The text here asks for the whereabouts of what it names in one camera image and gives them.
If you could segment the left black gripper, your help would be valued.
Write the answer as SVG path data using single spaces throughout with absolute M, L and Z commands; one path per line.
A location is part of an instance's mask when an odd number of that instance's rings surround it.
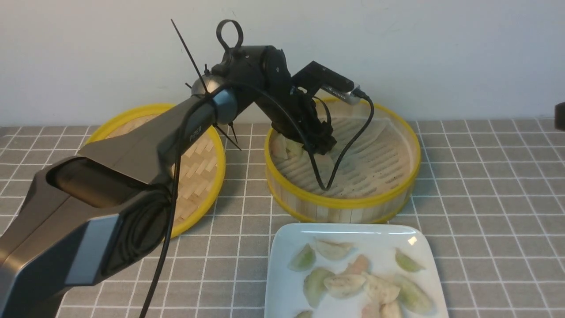
M 314 154 L 325 155 L 336 145 L 333 128 L 318 118 L 313 98 L 293 86 L 273 86 L 258 92 L 256 104 L 276 132 L 301 144 L 307 141 Z

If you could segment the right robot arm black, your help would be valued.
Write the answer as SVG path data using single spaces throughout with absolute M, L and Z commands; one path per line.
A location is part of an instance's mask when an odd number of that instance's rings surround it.
M 554 127 L 559 131 L 565 131 L 565 102 L 554 107 Z

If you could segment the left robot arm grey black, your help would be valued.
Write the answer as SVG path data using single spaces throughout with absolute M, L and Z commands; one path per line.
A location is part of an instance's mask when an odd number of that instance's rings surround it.
M 1 236 L 1 316 L 54 318 L 64 294 L 93 286 L 169 243 L 181 155 L 212 125 L 252 103 L 314 153 L 335 145 L 312 96 L 349 92 L 349 79 L 313 61 L 297 74 L 273 46 L 227 48 L 189 99 L 121 136 L 85 145 L 38 171 Z

